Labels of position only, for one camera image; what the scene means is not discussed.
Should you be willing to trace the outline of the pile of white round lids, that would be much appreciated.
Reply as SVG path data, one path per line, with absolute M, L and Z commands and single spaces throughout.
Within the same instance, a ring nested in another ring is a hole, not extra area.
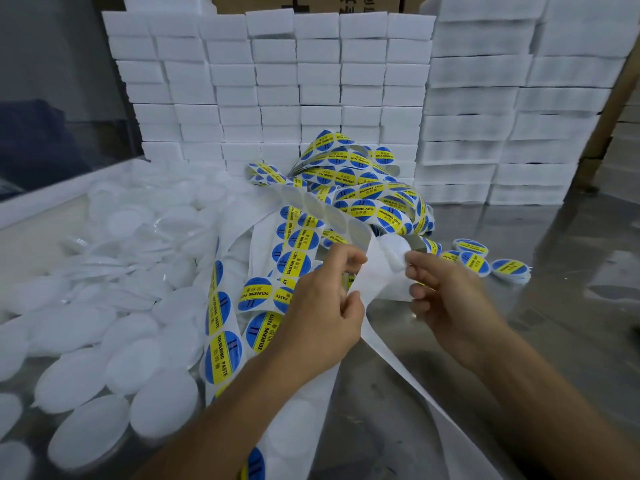
M 91 470 L 133 434 L 162 444 L 244 362 L 236 295 L 251 225 L 220 163 L 136 161 L 88 192 L 58 264 L 12 286 L 0 319 L 0 480 L 31 480 L 27 409 L 51 419 L 46 456 Z

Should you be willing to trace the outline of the stack of white boxes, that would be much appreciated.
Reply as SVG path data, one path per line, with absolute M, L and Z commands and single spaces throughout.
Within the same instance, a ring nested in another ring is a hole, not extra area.
M 418 13 L 101 12 L 151 161 L 281 171 L 325 130 L 430 203 L 558 205 L 640 42 L 640 0 L 425 0 Z

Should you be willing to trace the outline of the blue yellow sticker label strip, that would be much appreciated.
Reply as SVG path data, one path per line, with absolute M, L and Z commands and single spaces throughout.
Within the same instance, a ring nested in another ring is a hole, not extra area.
M 320 249 L 345 242 L 369 253 L 363 274 L 341 279 L 345 289 L 355 283 L 364 306 L 404 269 L 404 256 L 386 256 L 378 236 L 408 244 L 406 235 L 431 229 L 432 215 L 377 166 L 392 160 L 372 159 L 367 147 L 325 130 L 289 173 L 248 165 L 249 183 L 261 190 L 247 211 L 226 211 L 216 242 L 200 364 L 207 404 L 269 345 L 300 276 L 319 266 Z

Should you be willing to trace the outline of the brown cardboard box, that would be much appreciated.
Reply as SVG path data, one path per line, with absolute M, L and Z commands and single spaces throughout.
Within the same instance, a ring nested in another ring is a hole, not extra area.
M 296 13 L 418 13 L 425 0 L 212 0 L 219 14 L 292 8 Z

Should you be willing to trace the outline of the person's right hand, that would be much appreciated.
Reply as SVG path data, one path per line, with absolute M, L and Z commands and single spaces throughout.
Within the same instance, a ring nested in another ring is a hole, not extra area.
M 484 293 L 478 275 L 457 262 L 409 251 L 406 276 L 439 291 L 443 314 L 430 328 L 439 345 L 464 368 L 480 374 L 508 334 L 505 320 Z

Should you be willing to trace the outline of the person's left hand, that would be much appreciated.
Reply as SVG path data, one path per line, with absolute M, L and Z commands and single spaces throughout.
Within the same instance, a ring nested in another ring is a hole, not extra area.
M 300 388 L 336 366 L 359 341 L 336 338 L 337 291 L 345 290 L 343 274 L 357 274 L 366 262 L 363 250 L 334 244 L 322 266 L 298 280 L 275 338 L 267 348 L 292 386 Z

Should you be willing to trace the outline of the person's right forearm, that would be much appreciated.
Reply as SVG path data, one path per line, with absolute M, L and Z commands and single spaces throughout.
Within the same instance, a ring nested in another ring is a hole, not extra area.
M 474 372 L 556 480 L 640 480 L 640 446 L 504 322 L 475 327 L 469 340 Z

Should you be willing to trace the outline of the person's left forearm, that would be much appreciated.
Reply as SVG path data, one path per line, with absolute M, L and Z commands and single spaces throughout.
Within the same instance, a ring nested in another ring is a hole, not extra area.
M 201 418 L 156 453 L 134 480 L 235 480 L 283 406 L 349 348 L 270 345 Z

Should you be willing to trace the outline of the dark blue container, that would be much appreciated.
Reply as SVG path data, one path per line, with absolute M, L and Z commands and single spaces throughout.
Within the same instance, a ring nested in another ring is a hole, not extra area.
M 0 203 L 141 154 L 132 121 L 71 121 L 42 99 L 0 102 Z

